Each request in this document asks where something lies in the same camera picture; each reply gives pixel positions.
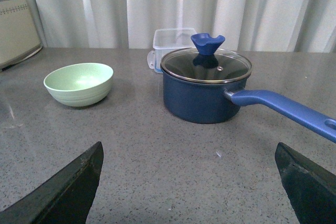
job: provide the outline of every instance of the green bowl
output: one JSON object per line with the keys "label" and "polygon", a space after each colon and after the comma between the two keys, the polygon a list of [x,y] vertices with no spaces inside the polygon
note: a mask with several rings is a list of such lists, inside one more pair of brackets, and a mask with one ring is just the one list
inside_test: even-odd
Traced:
{"label": "green bowl", "polygon": [[58,102],[74,107],[99,102],[110,92],[113,69],[100,63],[80,63],[57,69],[43,83]]}

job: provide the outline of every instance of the white curtain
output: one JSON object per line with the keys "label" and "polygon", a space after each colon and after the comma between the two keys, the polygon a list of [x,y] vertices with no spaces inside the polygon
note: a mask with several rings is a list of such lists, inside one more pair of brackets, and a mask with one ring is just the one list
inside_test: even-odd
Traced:
{"label": "white curtain", "polygon": [[156,29],[193,27],[252,51],[336,51],[336,0],[28,0],[48,47],[152,48]]}

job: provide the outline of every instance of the lid knob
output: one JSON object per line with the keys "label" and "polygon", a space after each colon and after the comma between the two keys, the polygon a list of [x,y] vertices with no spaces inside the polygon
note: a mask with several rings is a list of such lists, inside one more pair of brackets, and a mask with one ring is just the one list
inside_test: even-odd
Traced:
{"label": "lid knob", "polygon": [[212,38],[210,34],[194,34],[191,40],[201,55],[213,55],[218,47],[225,41],[225,37],[219,35],[217,38]]}

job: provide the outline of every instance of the blue saucepan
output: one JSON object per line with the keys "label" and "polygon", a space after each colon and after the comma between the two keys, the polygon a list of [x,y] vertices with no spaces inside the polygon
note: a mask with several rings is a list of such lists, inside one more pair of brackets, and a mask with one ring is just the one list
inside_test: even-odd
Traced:
{"label": "blue saucepan", "polygon": [[252,64],[235,52],[217,49],[225,40],[192,36],[196,48],[165,55],[163,98],[174,115],[194,123],[219,123],[241,106],[263,104],[336,143],[336,120],[268,90],[245,90]]}

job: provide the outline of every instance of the clear plastic container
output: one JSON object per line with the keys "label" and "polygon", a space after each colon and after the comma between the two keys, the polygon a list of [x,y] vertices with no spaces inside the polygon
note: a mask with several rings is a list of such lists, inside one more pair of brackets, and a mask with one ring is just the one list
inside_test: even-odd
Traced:
{"label": "clear plastic container", "polygon": [[153,48],[147,55],[148,66],[157,73],[162,73],[160,68],[161,59],[171,51],[193,47],[190,37],[196,34],[194,28],[168,28],[155,31]]}

